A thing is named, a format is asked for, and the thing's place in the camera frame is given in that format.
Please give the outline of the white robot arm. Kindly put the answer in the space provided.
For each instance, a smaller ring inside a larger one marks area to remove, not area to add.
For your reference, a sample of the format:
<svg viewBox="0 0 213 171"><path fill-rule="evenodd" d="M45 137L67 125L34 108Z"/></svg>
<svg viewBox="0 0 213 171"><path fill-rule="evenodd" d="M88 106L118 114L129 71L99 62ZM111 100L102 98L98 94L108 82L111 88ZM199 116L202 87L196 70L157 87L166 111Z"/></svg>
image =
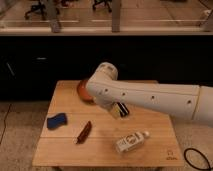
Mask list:
<svg viewBox="0 0 213 171"><path fill-rule="evenodd" d="M213 87L125 82L117 77L117 68L102 62L86 83L87 92L102 108L127 103L213 127Z"/></svg>

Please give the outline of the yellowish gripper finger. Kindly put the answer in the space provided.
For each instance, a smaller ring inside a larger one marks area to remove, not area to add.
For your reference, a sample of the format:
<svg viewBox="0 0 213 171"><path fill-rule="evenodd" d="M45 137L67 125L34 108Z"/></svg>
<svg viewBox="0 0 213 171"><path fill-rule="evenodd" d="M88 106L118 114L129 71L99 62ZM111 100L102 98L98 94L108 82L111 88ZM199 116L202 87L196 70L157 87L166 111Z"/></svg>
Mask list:
<svg viewBox="0 0 213 171"><path fill-rule="evenodd" d="M121 108L121 105L119 103L115 103L111 110L110 110L110 114L115 118L120 118L123 116L123 111L122 111L122 108Z"/></svg>

